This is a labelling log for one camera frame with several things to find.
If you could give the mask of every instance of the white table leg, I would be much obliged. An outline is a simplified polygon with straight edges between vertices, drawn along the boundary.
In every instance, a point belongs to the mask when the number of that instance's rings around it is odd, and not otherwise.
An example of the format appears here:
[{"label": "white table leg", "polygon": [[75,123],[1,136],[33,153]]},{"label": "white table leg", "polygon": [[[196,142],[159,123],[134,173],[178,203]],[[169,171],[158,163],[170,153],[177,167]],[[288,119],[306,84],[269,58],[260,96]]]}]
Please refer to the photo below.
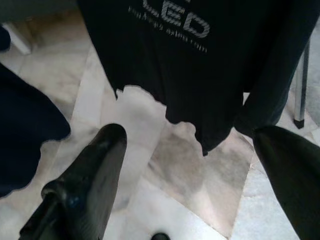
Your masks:
[{"label": "white table leg", "polygon": [[18,31],[18,29],[10,22],[3,23],[2,26],[9,32],[11,42],[23,54],[31,53],[31,43]]}]

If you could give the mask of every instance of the black t-shirt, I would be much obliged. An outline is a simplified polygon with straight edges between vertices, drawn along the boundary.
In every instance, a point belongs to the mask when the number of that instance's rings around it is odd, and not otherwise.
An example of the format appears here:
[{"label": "black t-shirt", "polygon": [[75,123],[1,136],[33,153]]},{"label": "black t-shirt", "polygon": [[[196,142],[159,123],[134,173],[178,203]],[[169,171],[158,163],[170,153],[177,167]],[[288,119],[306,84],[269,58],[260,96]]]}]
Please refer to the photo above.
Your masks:
[{"label": "black t-shirt", "polygon": [[[203,153],[274,125],[319,0],[78,0],[113,87],[138,85],[191,122]],[[243,92],[250,96],[243,106]]]}]

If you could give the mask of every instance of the metal chair leg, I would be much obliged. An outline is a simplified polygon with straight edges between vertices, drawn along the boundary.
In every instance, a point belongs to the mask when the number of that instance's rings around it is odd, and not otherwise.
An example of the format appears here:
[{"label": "metal chair leg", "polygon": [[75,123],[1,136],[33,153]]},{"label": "metal chair leg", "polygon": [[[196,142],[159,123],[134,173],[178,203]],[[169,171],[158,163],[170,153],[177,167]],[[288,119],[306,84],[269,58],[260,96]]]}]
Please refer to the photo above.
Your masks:
[{"label": "metal chair leg", "polygon": [[295,106],[294,106],[294,124],[298,129],[305,126],[305,107],[306,91],[308,79],[310,41],[307,43],[304,52],[300,58],[299,64],[295,70],[296,87],[295,87]]}]

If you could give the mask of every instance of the white marble tile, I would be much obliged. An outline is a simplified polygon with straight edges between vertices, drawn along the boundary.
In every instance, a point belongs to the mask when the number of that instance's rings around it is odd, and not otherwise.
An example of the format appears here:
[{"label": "white marble tile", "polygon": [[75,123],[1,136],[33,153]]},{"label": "white marble tile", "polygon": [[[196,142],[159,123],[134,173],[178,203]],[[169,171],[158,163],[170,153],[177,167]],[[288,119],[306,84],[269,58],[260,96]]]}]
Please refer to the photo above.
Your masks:
[{"label": "white marble tile", "polygon": [[167,123],[144,176],[229,237],[253,147],[233,129],[223,143],[203,157],[194,133],[189,123]]},{"label": "white marble tile", "polygon": [[306,135],[307,133],[315,130],[318,126],[312,120],[310,114],[305,111],[304,114],[304,127],[298,129],[294,124],[294,114],[295,114],[295,96],[292,92],[289,92],[288,100],[285,108],[282,112],[281,118],[277,126],[287,129],[293,133],[299,134],[300,136]]},{"label": "white marble tile", "polygon": [[24,59],[25,56],[22,55],[14,45],[11,45],[10,50],[0,53],[0,63],[16,75],[19,75]]},{"label": "white marble tile", "polygon": [[77,9],[35,16],[29,18],[26,24],[34,44],[38,47],[77,40],[90,41],[82,15]]},{"label": "white marble tile", "polygon": [[99,129],[75,118],[71,123],[71,135],[63,140],[48,171],[48,181],[59,177],[77,158],[80,152],[96,136]]},{"label": "white marble tile", "polygon": [[126,218],[121,240],[151,240],[152,235],[131,217]]},{"label": "white marble tile", "polygon": [[8,203],[0,202],[0,239],[17,240],[27,218]]},{"label": "white marble tile", "polygon": [[100,127],[101,110],[107,77],[95,48],[90,48],[77,94],[73,116]]},{"label": "white marble tile", "polygon": [[128,214],[147,233],[167,233],[173,240],[225,240],[198,216],[145,179],[130,202]]},{"label": "white marble tile", "polygon": [[313,139],[315,141],[315,144],[317,144],[318,146],[320,146],[320,128],[314,130],[311,132]]},{"label": "white marble tile", "polygon": [[298,240],[256,157],[249,171],[231,240]]},{"label": "white marble tile", "polygon": [[120,171],[118,189],[113,203],[113,211],[125,209],[137,188],[138,181],[145,171],[152,156],[152,151],[146,147],[128,141]]},{"label": "white marble tile", "polygon": [[121,240],[126,225],[127,213],[125,211],[112,212],[107,223],[103,240]]},{"label": "white marble tile", "polygon": [[44,182],[33,179],[26,187],[9,194],[4,201],[28,219],[42,202],[41,190],[44,185]]},{"label": "white marble tile", "polygon": [[115,104],[103,104],[101,124],[120,124],[130,141],[153,150],[165,124],[165,111],[140,87],[127,86]]},{"label": "white marble tile", "polygon": [[70,119],[91,43],[62,42],[25,56],[19,76],[47,95]]},{"label": "white marble tile", "polygon": [[60,143],[60,141],[47,141],[42,144],[40,149],[41,158],[39,160],[39,164],[33,179],[41,183],[48,182],[47,177],[55,161]]}]

